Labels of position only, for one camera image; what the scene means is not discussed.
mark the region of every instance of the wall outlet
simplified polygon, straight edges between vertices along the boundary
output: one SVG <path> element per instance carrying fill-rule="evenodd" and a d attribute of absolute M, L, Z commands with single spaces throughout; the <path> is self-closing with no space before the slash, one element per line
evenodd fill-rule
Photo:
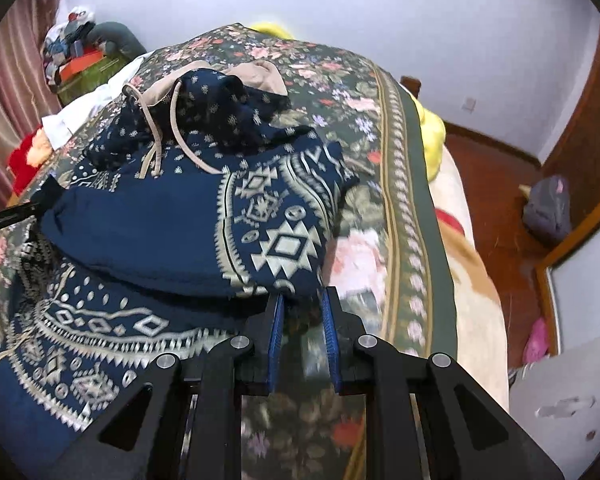
<path fill-rule="evenodd" d="M 462 104 L 462 110 L 466 110 L 470 114 L 474 112 L 475 108 L 475 99 L 473 97 L 468 97 L 464 100 L 464 104 Z"/>

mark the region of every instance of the yellow plush toy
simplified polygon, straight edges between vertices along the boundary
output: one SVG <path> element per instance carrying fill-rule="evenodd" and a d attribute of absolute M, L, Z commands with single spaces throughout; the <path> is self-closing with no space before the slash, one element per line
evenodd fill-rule
<path fill-rule="evenodd" d="M 418 111 L 422 143 L 424 145 L 424 160 L 427 163 L 427 180 L 431 182 L 438 174 L 442 163 L 442 146 L 446 138 L 445 123 L 435 113 L 422 106 L 411 92 L 406 88 L 404 89 L 413 99 Z"/>
<path fill-rule="evenodd" d="M 260 22 L 251 25 L 253 30 L 257 30 L 258 32 L 262 32 L 263 34 L 269 34 L 270 36 L 275 36 L 280 38 L 281 40 L 293 40 L 294 37 L 289 34 L 284 28 L 276 25 L 275 23 L 270 22 Z"/>

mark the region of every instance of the gray bag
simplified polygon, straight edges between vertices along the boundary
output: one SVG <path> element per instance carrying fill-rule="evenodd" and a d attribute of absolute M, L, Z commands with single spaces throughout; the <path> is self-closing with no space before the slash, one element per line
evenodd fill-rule
<path fill-rule="evenodd" d="M 531 188 L 522 222 L 541 242 L 557 245 L 571 232 L 569 208 L 567 180 L 550 176 Z"/>

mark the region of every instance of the blue gripper pad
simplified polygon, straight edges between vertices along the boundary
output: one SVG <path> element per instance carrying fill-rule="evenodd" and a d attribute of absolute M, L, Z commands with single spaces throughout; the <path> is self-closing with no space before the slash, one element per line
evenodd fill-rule
<path fill-rule="evenodd" d="M 282 294 L 276 301 L 276 312 L 273 317 L 273 327 L 269 339 L 269 366 L 267 368 L 267 386 L 273 392 L 278 382 L 278 369 L 280 368 L 280 347 L 282 346 L 282 327 L 285 323 L 285 300 Z"/>
<path fill-rule="evenodd" d="M 322 291 L 322 325 L 324 327 L 324 340 L 327 347 L 327 361 L 329 363 L 329 375 L 331 382 L 339 393 L 342 388 L 342 375 L 340 373 L 340 347 L 338 346 L 338 333 L 336 332 L 335 320 L 331 310 L 329 293 Z"/>

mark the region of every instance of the pink bag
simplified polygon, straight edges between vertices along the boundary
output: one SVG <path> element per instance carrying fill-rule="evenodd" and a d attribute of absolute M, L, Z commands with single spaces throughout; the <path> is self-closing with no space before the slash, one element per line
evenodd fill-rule
<path fill-rule="evenodd" d="M 523 361 L 525 364 L 535 363 L 542 359 L 549 351 L 549 334 L 544 318 L 536 319 L 531 327 L 529 341 L 526 342 Z"/>

